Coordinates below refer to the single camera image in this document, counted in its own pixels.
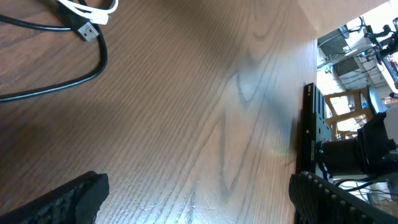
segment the white cable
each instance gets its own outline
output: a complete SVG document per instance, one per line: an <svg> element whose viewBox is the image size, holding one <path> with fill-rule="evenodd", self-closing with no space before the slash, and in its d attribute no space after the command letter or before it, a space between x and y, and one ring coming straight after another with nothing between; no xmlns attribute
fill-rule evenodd
<svg viewBox="0 0 398 224"><path fill-rule="evenodd" d="M81 4L77 4L69 0L58 0L58 1L62 3L65 7L69 8L74 13L78 14L79 16L89 19L92 23L103 24L103 25L108 23L108 18L109 18L108 14L114 12L119 5L118 0L113 0L114 3L113 7L104 10L104 9L96 9L89 6L83 6Z"/></svg>

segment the usb cable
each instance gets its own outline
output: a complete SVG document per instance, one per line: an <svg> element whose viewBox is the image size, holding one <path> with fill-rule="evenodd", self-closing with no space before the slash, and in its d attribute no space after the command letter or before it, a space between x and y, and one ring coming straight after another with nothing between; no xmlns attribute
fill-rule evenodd
<svg viewBox="0 0 398 224"><path fill-rule="evenodd" d="M85 0L79 0L81 5L87 6L87 3ZM63 4L58 4L58 13L62 17L62 22L66 25L65 27L62 26L48 26L48 25L42 25L42 24L34 24L31 22L26 22L26 21L21 21L18 19L14 19L11 17L7 17L4 15L0 15L0 22L5 22L8 24L12 24L15 26L19 27L25 27L28 29L35 29L35 30L42 30L42 31L52 31L52 32L69 32L69 31L74 31L76 34L78 34L83 40L85 41L90 41L93 38L97 38L98 40L98 45L99 45L99 64L96 66L96 68L87 73L86 75L83 75L79 78L74 78L72 80L42 87L42 88L36 88L33 90L27 90L27 91L22 91L18 93L10 93L10 94L5 94L5 95L0 95L0 103L5 103L5 102L10 102L10 101L16 101L16 100L23 100L26 98L30 98L33 96L39 96L47 93L52 93L55 91L59 90L64 90L66 88L70 88L73 86L77 86L79 84L82 84L84 82L87 82L95 77L97 77L99 74L101 74L108 62L108 51L106 49L106 44L104 37L102 35L102 32L100 30L100 27L96 24L92 24L89 19L81 17L77 14L75 14L73 11L71 11L69 8L67 8Z"/></svg>

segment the black cylinder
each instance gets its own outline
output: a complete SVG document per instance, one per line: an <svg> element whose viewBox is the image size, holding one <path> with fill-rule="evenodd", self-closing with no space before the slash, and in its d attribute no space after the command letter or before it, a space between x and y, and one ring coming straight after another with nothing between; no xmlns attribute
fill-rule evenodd
<svg viewBox="0 0 398 224"><path fill-rule="evenodd" d="M357 152L356 138L325 142L320 151L328 173L333 176L363 174L356 159Z"/></svg>

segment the metal usb tip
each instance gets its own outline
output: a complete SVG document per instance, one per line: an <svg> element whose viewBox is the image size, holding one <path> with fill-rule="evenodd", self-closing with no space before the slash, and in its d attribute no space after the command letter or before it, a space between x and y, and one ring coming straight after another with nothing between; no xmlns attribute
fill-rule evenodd
<svg viewBox="0 0 398 224"><path fill-rule="evenodd" d="M81 37L86 41L90 41L91 39L97 37L100 34L90 22L84 24L77 31L80 33Z"/></svg>

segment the wooden table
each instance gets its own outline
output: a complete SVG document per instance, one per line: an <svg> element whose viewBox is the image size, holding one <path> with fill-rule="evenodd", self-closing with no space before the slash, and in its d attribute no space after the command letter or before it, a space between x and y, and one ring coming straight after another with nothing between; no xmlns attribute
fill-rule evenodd
<svg viewBox="0 0 398 224"><path fill-rule="evenodd" d="M52 5L2 0L0 14L58 24ZM103 32L98 78L0 105L0 213L94 170L111 185L97 223L292 222L316 71L297 2L122 0ZM0 24L0 93L77 77L98 58L95 40Z"/></svg>

